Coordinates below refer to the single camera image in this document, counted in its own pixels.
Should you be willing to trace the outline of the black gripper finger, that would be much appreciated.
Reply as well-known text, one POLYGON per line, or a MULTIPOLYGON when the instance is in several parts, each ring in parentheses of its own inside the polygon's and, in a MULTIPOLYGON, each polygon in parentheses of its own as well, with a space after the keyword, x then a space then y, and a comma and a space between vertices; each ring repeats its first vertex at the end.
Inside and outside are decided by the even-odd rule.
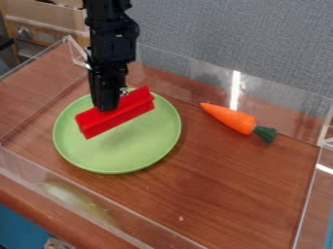
POLYGON ((93 106, 97 106, 98 104, 98 75, 92 70, 88 70, 88 85, 89 85, 92 103, 93 103, 93 106))
POLYGON ((118 106, 120 90, 124 88, 124 76, 97 77, 96 106, 101 112, 112 111, 118 106))

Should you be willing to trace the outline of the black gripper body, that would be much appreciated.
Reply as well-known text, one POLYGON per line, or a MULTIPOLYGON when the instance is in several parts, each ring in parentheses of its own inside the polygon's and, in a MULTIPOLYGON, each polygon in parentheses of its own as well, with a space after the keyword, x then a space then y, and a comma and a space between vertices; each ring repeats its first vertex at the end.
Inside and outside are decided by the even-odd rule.
POLYGON ((139 25, 133 20, 86 20, 89 28, 89 46, 86 68, 90 78, 122 78, 126 64, 136 57, 136 39, 139 25))

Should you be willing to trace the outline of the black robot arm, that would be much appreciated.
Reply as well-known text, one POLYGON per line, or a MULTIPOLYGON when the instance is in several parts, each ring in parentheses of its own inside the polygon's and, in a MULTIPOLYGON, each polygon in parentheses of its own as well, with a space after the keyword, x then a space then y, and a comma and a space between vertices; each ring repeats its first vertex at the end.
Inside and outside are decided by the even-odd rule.
POLYGON ((134 60, 140 29, 125 14, 129 0, 81 0, 89 31, 85 68, 92 104, 98 111, 118 107, 125 93, 126 64, 134 60))

